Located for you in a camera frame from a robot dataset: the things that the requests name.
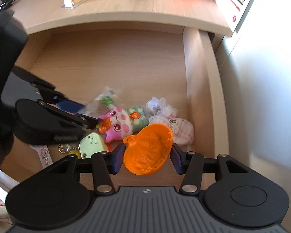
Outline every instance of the green plush toy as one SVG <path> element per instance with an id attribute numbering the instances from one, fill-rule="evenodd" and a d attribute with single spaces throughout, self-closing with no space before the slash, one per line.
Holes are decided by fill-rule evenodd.
<path id="1" fill-rule="evenodd" d="M 136 106 L 127 109 L 130 121 L 133 125 L 133 132 L 142 130 L 145 126 L 149 125 L 149 120 L 145 116 L 142 107 Z"/>

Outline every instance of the white card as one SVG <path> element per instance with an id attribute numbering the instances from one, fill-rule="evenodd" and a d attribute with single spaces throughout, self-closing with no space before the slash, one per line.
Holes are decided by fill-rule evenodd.
<path id="1" fill-rule="evenodd" d="M 47 145 L 31 145 L 30 144 L 30 147 L 37 151 L 43 168 L 46 168 L 49 165 L 53 164 L 53 161 L 50 158 L 50 153 L 48 151 Z"/>

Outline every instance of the pink toy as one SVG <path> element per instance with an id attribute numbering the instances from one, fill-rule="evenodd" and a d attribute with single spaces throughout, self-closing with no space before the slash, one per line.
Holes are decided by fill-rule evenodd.
<path id="1" fill-rule="evenodd" d="M 99 131 L 103 130 L 107 134 L 106 143 L 113 140 L 122 140 L 133 133 L 129 115 L 122 108 L 114 108 L 107 114 L 100 115 L 99 118 L 104 120 L 102 127 L 99 127 Z"/>
<path id="2" fill-rule="evenodd" d="M 173 141 L 179 146 L 192 144 L 194 140 L 194 127 L 189 121 L 182 118 L 171 118 L 168 126 L 173 133 Z"/>

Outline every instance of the metal screw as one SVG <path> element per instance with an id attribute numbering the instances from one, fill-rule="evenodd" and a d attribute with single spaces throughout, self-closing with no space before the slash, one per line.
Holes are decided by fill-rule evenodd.
<path id="1" fill-rule="evenodd" d="M 194 193 L 194 192 L 196 192 L 197 191 L 197 186 L 194 186 L 194 185 L 184 185 L 183 187 L 182 187 L 182 190 L 184 191 L 184 192 L 187 192 L 187 193 Z"/>
<path id="2" fill-rule="evenodd" d="M 108 193 L 112 190 L 112 187 L 109 185 L 100 185 L 97 187 L 97 190 L 101 193 Z"/>

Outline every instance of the orange toy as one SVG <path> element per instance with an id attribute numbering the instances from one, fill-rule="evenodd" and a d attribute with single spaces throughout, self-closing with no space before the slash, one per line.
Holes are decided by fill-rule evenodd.
<path id="1" fill-rule="evenodd" d="M 144 127 L 137 135 L 125 137 L 128 147 L 124 153 L 124 165 L 136 175 L 150 175 L 161 169 L 172 146 L 172 131 L 155 123 Z"/>
<path id="2" fill-rule="evenodd" d="M 110 128 L 111 128 L 110 117 L 105 118 L 103 120 L 103 122 L 98 126 L 98 130 L 99 130 L 100 133 L 105 133 Z"/>

